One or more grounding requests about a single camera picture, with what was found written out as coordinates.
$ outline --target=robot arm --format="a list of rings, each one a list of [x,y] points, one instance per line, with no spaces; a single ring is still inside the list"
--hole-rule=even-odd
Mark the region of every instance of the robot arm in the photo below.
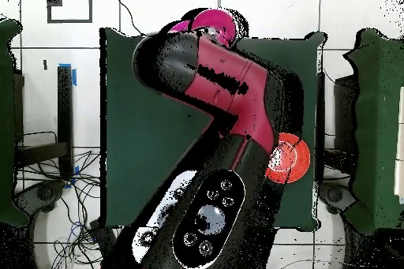
[[[164,95],[236,118],[156,234],[143,269],[245,269],[252,249],[244,241],[267,218],[255,202],[278,141],[282,81],[198,32],[145,38],[133,71]]]

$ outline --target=white tiled wall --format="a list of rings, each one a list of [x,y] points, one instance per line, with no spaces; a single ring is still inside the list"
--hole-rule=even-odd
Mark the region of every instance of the white tiled wall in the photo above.
[[[218,0],[122,2],[143,33],[159,30],[190,9],[218,5]],[[73,87],[75,154],[99,150],[99,28],[116,28],[126,35],[138,34],[128,11],[119,6],[118,0],[92,0],[92,3],[91,24],[48,24],[46,0],[0,0],[0,14],[17,20],[21,17],[24,28],[11,46],[17,66],[25,75],[26,133],[57,130],[56,69],[59,63],[70,63],[77,70],[77,86]],[[324,68],[331,80],[352,74],[350,64],[342,55],[354,46],[356,32],[361,28],[378,28],[391,38],[404,33],[404,9],[398,0],[221,0],[221,6],[238,10],[246,17],[250,36],[301,39],[317,30],[326,32]],[[86,18],[87,9],[85,0],[63,0],[63,7],[52,8],[53,18]],[[47,70],[43,60],[47,60]],[[330,79],[326,78],[325,85],[326,133],[334,134],[335,107]],[[52,139],[52,135],[30,136],[29,142],[43,144]],[[334,138],[326,136],[326,147],[333,146]],[[99,164],[95,163],[87,171],[99,176]],[[27,172],[24,176],[35,177]],[[27,180],[24,186],[32,183]],[[94,188],[91,193],[98,196],[99,189]],[[71,219],[77,220],[78,203],[74,192],[66,189],[63,199],[69,206]],[[99,216],[99,200],[87,198],[86,206],[90,220]],[[321,227],[314,233],[297,230],[277,233],[267,269],[341,269],[345,247],[342,220],[338,215],[330,215],[321,202],[317,217]],[[67,241],[70,227],[67,209],[61,200],[51,213],[39,216],[35,241],[40,269],[51,268],[56,257],[53,241]],[[74,269],[91,268],[77,266]]]

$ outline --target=tangled wires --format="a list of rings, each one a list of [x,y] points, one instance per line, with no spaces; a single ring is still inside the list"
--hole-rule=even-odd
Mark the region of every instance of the tangled wires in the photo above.
[[[94,188],[99,187],[99,177],[85,173],[90,165],[94,165],[95,161],[99,160],[99,157],[100,153],[93,151],[86,151],[74,156],[75,165],[78,163],[82,163],[82,165],[80,171],[67,181],[67,185],[71,187],[77,198],[78,220],[72,218],[72,208],[62,197],[61,201],[67,209],[71,228],[67,234],[67,240],[59,239],[53,243],[57,255],[50,269],[73,269],[75,265],[89,265],[91,269],[95,269],[94,264],[99,263],[102,259],[96,239],[93,239],[90,234],[90,230],[94,229],[90,229],[88,225],[90,221],[88,220],[87,208],[84,205],[88,197],[99,199],[99,195],[94,194]],[[38,163],[35,168],[27,166],[24,173],[24,180],[29,181],[43,181],[43,178],[27,177],[28,174],[42,175],[51,180],[61,179],[58,165],[54,160]],[[83,183],[81,188],[77,186],[80,182]]]

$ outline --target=blue tape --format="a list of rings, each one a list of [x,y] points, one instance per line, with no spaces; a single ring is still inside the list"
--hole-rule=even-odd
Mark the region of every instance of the blue tape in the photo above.
[[[79,166],[74,167],[74,175],[78,175],[79,173],[80,173],[80,167]],[[77,180],[75,178],[72,178],[70,180],[70,183],[76,183],[76,181]],[[72,185],[65,186],[65,189],[70,189],[70,188],[72,188]]]
[[[72,82],[73,82],[73,86],[77,86],[77,74],[76,74],[76,69],[73,69],[73,71],[72,71]]]

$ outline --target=grout line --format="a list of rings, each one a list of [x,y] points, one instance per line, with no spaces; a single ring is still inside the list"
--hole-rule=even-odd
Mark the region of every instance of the grout line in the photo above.
[[[277,246],[313,246],[313,243],[309,244],[281,244],[281,243],[274,243],[273,245]],[[314,244],[315,246],[345,246],[344,244]]]
[[[319,50],[346,50],[346,51],[350,51],[352,49],[319,49]]]
[[[314,269],[314,263],[316,262],[316,231],[312,232],[312,269]]]
[[[94,149],[98,148],[98,149],[100,149],[101,147],[100,146],[72,146],[72,148],[94,148]]]
[[[20,23],[22,25],[22,8],[21,8],[21,0],[20,0]],[[20,33],[20,70],[22,72],[22,31]],[[24,138],[22,139],[22,143],[21,146],[24,147]],[[25,190],[25,171],[24,169],[22,170],[22,190]]]
[[[121,0],[118,1],[119,5],[119,32],[121,32]]]
[[[53,245],[56,241],[34,241],[34,245]],[[62,245],[70,245],[72,244],[71,242],[67,242],[67,241],[58,241],[58,244],[62,244]],[[82,245],[93,245],[94,243],[91,242],[82,242]]]
[[[12,50],[99,50],[99,47],[11,47]]]
[[[320,26],[321,26],[321,0],[319,0],[319,30],[320,30]]]
[[[99,50],[99,47],[11,47],[11,50]],[[344,50],[350,51],[352,49],[319,49],[319,50]]]

